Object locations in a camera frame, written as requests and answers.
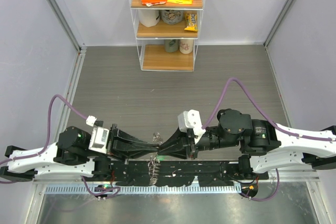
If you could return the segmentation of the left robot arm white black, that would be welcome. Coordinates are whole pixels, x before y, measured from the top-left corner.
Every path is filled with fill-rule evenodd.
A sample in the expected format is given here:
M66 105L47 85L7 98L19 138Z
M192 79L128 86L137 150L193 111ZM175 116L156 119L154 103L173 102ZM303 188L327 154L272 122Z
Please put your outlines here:
M116 165L158 150L158 144L142 141L115 126L107 129L94 125L91 133L70 126L59 134L56 143L42 148L8 146L1 179L6 184L34 179L115 180Z

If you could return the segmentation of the large keyring with many rings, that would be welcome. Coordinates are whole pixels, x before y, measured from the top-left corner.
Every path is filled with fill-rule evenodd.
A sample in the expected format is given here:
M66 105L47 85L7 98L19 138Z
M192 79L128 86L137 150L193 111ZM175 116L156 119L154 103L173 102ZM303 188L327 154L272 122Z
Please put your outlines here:
M163 139L159 133L153 134L153 142L161 145ZM149 185L154 186L158 182L158 177L160 173L160 160L157 157L157 153L154 156L151 156L150 161L148 162L148 175L149 175Z

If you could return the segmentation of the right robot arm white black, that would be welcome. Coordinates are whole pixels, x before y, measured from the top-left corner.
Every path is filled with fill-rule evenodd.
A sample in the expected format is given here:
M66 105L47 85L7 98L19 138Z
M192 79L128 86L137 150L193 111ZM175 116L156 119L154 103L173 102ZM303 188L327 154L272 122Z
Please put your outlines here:
M315 170L335 168L335 126L306 131L252 119L249 114L224 109L218 125L201 127L199 112L184 111L178 129L158 154L195 159L200 151L239 147L238 174L249 179L276 168L308 164Z

